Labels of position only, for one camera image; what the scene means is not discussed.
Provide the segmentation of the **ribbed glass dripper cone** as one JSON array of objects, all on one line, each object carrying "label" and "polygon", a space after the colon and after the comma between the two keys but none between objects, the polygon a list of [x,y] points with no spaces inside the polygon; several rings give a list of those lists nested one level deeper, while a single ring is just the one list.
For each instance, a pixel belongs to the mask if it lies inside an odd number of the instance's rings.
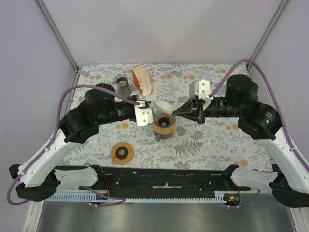
[{"label": "ribbed glass dripper cone", "polygon": [[155,116],[154,124],[160,128],[169,128],[176,123],[176,117],[167,114],[164,112],[160,112]]}]

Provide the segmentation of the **white paper coffee filter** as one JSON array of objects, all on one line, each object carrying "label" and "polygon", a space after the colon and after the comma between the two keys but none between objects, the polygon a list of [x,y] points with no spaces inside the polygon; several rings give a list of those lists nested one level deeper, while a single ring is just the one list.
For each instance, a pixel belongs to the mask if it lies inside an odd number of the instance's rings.
[{"label": "white paper coffee filter", "polygon": [[156,102],[151,101],[149,106],[153,109],[156,109],[160,112],[164,112],[164,113],[167,113],[167,114],[172,114],[173,111],[175,111],[177,109],[174,105],[172,105],[172,104],[170,104],[166,101],[162,101],[162,100],[156,101]]}]

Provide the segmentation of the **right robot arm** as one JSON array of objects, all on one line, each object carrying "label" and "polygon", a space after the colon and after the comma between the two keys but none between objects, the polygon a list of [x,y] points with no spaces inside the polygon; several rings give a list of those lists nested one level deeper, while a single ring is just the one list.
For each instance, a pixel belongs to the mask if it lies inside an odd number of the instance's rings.
[{"label": "right robot arm", "polygon": [[280,169],[262,172],[229,165],[222,173],[222,187],[261,190],[289,208],[307,208],[309,173],[288,146],[278,110],[258,101],[258,84],[245,75],[233,75],[227,80],[225,96],[207,99],[205,83],[191,83],[190,99],[172,115],[198,124],[211,117],[237,118],[238,127],[264,147]]}]

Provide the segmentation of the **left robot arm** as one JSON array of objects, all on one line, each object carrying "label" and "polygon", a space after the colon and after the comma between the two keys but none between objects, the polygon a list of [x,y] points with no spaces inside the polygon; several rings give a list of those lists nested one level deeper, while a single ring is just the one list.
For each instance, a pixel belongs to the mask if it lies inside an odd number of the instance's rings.
[{"label": "left robot arm", "polygon": [[129,120],[143,127],[153,122],[154,112],[148,101],[139,100],[137,95],[121,96],[113,86],[105,83],[70,87],[61,96],[59,112],[66,95],[77,88],[88,89],[85,100],[63,118],[56,118],[53,135],[31,159],[9,168],[14,179],[10,189],[16,190],[23,203],[40,202],[58,191],[72,188],[103,189],[106,186],[106,175],[100,166],[67,170],[57,168],[57,164],[90,137],[98,134],[100,125]]}]

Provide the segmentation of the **glass coffee server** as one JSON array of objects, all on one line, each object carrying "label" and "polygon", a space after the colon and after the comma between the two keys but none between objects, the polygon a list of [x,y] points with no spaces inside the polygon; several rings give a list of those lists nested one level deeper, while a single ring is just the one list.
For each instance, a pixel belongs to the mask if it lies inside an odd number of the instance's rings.
[{"label": "glass coffee server", "polygon": [[156,131],[154,132],[154,135],[155,135],[155,141],[156,142],[160,142],[161,140],[167,140],[167,139],[170,139],[174,133],[170,133],[170,134],[167,134],[167,135],[162,135],[162,134],[159,134],[157,133]]}]

